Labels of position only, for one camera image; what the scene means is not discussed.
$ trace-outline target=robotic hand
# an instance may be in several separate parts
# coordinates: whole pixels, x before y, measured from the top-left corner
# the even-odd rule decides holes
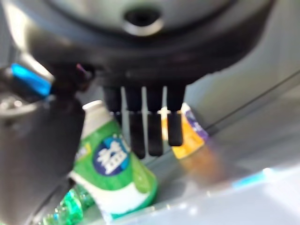
[[[67,177],[84,121],[75,93],[92,81],[103,86],[107,107],[120,124],[125,88],[131,146],[140,158],[145,156],[141,88],[147,91],[149,154],[160,156],[158,111],[166,87],[169,144],[181,145],[186,85],[250,52],[273,3],[2,0],[17,46],[46,70],[21,59],[0,71],[0,221],[35,223],[72,185]]]

